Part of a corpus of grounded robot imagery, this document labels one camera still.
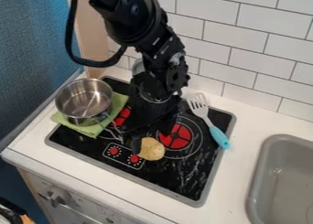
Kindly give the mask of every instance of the green cloth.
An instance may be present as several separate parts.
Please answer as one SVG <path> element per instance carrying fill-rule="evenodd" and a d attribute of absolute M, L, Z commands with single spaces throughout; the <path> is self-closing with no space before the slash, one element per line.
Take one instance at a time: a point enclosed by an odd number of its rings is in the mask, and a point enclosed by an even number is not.
<path fill-rule="evenodd" d="M 100 126 L 99 124 L 95 124 L 91 126 L 78 126 L 78 125 L 69 123 L 69 121 L 64 117 L 64 115 L 61 112 L 54 113 L 51 117 L 51 120 L 55 123 L 60 123 L 64 126 L 71 128 L 74 131 L 85 134 L 95 139 L 103 131 L 103 127 L 108 126 L 111 123 L 112 119 L 117 117 L 117 115 L 126 105 L 127 101 L 128 101 L 128 96 L 114 92 L 113 97 L 112 97 L 112 103 L 111 103 L 111 112 L 109 115 L 110 118 L 104 119 L 102 121 L 102 126 Z"/>

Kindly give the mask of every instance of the gray sink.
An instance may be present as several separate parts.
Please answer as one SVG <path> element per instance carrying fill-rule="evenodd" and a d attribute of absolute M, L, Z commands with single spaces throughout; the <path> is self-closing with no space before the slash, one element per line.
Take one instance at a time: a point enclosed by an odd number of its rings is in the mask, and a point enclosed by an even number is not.
<path fill-rule="evenodd" d="M 268 138 L 246 201 L 253 224 L 313 224 L 313 143 L 291 135 Z"/>

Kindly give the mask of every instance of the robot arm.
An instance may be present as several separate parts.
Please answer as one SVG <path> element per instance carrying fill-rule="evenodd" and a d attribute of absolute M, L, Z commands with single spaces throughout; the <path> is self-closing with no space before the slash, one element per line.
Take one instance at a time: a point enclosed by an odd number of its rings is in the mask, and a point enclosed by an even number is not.
<path fill-rule="evenodd" d="M 106 25 L 108 35 L 119 45 L 119 51 L 105 62 L 75 57 L 71 38 L 77 0 L 72 0 L 67 26 L 67 50 L 70 57 L 86 66 L 108 67 L 116 64 L 127 47 L 143 54 L 144 76 L 137 82 L 145 96 L 163 101 L 188 85 L 188 66 L 184 45 L 171 27 L 167 14 L 157 0 L 90 0 Z"/>
<path fill-rule="evenodd" d="M 167 25 L 167 14 L 157 0 L 90 0 L 102 15 L 109 36 L 121 47 L 106 61 L 78 58 L 71 51 L 77 4 L 78 0 L 71 0 L 66 31 L 66 49 L 75 62 L 89 67 L 113 66 L 128 47 L 143 55 L 142 62 L 133 67 L 130 83 L 132 114 L 121 129 L 133 153 L 138 154 L 147 126 L 154 125 L 169 135 L 176 122 L 181 89 L 189 80 L 184 45 Z"/>

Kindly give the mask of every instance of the metal pot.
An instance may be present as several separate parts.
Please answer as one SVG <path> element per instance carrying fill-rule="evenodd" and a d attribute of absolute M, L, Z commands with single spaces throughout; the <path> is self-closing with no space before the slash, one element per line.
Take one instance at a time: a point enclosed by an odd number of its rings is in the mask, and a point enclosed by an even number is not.
<path fill-rule="evenodd" d="M 90 126 L 108 116 L 112 95 L 112 88 L 102 80 L 75 80 L 59 91 L 56 106 L 70 123 Z"/>

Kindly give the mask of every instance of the potato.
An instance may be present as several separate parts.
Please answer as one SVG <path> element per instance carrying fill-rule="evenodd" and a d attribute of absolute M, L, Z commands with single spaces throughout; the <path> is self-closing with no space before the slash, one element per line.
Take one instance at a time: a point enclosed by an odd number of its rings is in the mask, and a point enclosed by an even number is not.
<path fill-rule="evenodd" d="M 138 156 L 147 161 L 157 161 L 163 158 L 166 149 L 154 138 L 143 138 L 141 141 L 141 151 Z"/>

